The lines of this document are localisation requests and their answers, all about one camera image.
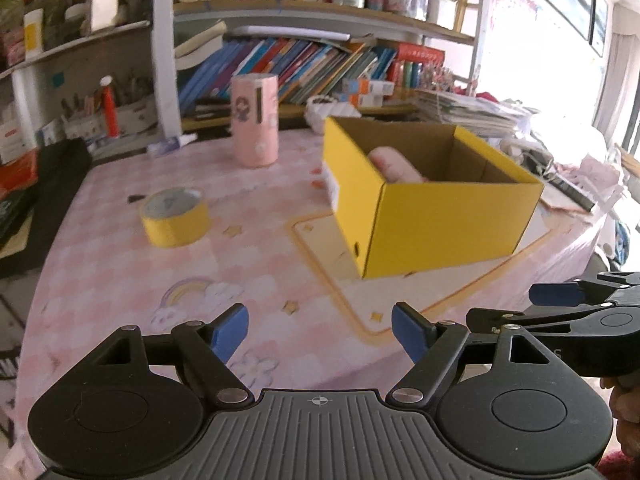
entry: pink cylindrical container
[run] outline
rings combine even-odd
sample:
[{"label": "pink cylindrical container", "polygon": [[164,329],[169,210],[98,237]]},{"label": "pink cylindrical container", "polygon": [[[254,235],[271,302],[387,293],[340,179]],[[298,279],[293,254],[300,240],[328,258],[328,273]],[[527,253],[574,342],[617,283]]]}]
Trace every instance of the pink cylindrical container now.
[{"label": "pink cylindrical container", "polygon": [[278,160],[278,76],[232,77],[231,107],[236,161],[261,168]]}]

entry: circular pad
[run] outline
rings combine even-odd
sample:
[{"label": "circular pad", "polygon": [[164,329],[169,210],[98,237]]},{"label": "circular pad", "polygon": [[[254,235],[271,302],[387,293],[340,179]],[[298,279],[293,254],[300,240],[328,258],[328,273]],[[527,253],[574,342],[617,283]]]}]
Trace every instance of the circular pad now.
[{"label": "circular pad", "polygon": [[496,397],[491,406],[495,418],[520,431],[546,431],[566,417],[562,400],[540,390],[511,390]]},{"label": "circular pad", "polygon": [[191,390],[151,373],[126,381],[60,381],[37,400],[28,430],[45,466],[78,478],[132,478],[195,439],[204,412]]},{"label": "circular pad", "polygon": [[633,321],[633,317],[630,314],[620,312],[618,314],[609,314],[603,317],[600,322],[604,326],[625,326]]},{"label": "circular pad", "polygon": [[97,433],[116,433],[138,425],[146,417],[144,397],[124,390],[97,392],[76,407],[78,424]]},{"label": "circular pad", "polygon": [[578,375],[515,364],[456,384],[436,411],[449,443],[484,467],[544,476],[595,463],[612,429],[610,411]]}]

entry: pink tablecloth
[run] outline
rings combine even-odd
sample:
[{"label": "pink tablecloth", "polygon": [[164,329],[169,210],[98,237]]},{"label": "pink tablecloth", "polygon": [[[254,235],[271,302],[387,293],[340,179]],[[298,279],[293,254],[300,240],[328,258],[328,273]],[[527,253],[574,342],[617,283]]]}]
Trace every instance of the pink tablecloth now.
[{"label": "pink tablecloth", "polygon": [[[20,427],[35,399],[117,327],[164,333],[188,319],[211,320],[235,301],[250,311],[250,332],[229,364],[256,392],[385,392],[409,369],[391,335],[362,334],[333,304],[290,238],[291,219],[329,209],[316,171],[322,139],[307,130],[281,133],[280,160],[261,170],[238,168],[231,142],[192,144],[156,160],[127,158],[87,176],[31,307],[18,376]],[[213,226],[190,246],[154,248],[127,197],[173,186],[202,188]],[[462,321],[472,306],[525,308],[531,283],[581,273],[598,226],[565,216],[551,221],[551,234],[427,316]]]}]

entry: yellow box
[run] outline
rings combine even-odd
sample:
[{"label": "yellow box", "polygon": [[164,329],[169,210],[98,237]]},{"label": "yellow box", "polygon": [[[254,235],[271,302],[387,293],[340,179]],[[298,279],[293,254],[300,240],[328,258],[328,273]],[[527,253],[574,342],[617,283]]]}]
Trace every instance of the yellow box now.
[{"label": "yellow box", "polygon": [[[401,152],[430,181],[388,184],[367,158]],[[464,128],[328,118],[324,176],[360,275],[471,264],[515,250],[543,184]]]}]

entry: screw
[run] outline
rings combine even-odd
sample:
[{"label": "screw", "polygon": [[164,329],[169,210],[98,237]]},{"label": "screw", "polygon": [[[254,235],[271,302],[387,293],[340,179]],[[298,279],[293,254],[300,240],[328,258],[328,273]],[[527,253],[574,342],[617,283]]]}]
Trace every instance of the screw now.
[{"label": "screw", "polygon": [[238,404],[249,398],[249,394],[241,388],[225,388],[217,394],[218,400],[225,404]]},{"label": "screw", "polygon": [[420,390],[416,390],[415,388],[398,388],[391,394],[393,400],[397,402],[401,402],[402,404],[415,404],[416,402],[420,402],[424,395]]}]

